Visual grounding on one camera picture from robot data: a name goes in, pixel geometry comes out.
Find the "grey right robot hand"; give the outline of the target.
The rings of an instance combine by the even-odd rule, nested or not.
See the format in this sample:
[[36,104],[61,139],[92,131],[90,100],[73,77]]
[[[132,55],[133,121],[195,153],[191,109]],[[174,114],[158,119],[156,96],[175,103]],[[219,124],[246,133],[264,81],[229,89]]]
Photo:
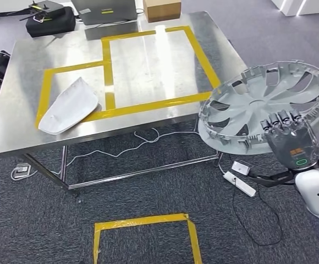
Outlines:
[[261,120],[265,139],[277,159],[291,170],[302,170],[319,160],[319,142],[310,124],[297,110],[282,110]]

